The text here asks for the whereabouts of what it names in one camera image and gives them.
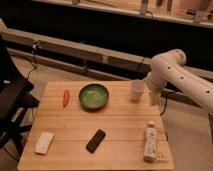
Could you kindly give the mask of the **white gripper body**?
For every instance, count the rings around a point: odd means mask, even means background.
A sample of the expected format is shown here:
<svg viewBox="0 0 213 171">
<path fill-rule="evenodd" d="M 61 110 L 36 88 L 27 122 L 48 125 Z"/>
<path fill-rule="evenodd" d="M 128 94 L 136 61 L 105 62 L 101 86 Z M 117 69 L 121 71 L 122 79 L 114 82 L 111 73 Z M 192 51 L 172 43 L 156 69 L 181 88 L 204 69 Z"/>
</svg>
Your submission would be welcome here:
<svg viewBox="0 0 213 171">
<path fill-rule="evenodd" d="M 161 92 L 164 89 L 164 80 L 155 72 L 149 72 L 144 80 L 150 91 Z"/>
</svg>

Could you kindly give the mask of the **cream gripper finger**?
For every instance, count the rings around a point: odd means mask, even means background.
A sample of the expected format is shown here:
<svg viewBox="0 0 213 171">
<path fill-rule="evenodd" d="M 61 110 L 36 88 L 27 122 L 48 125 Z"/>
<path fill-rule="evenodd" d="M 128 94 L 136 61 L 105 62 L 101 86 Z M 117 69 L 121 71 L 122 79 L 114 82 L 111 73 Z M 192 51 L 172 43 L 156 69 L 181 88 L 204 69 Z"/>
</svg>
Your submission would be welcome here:
<svg viewBox="0 0 213 171">
<path fill-rule="evenodd" d="M 159 105 L 161 102 L 161 94 L 159 92 L 149 92 L 149 97 L 150 97 L 150 105 L 155 106 Z"/>
</svg>

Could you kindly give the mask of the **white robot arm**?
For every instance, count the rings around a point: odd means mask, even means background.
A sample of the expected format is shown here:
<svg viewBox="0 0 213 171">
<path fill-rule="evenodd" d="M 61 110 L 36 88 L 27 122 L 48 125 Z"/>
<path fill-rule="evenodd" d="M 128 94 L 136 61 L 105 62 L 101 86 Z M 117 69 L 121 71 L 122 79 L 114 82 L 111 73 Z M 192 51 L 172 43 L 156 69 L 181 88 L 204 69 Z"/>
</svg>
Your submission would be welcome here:
<svg viewBox="0 0 213 171">
<path fill-rule="evenodd" d="M 161 92 L 167 83 L 171 83 L 213 117 L 213 83 L 187 71 L 185 64 L 186 54 L 180 49 L 155 55 L 146 77 L 147 87 L 153 92 Z"/>
</svg>

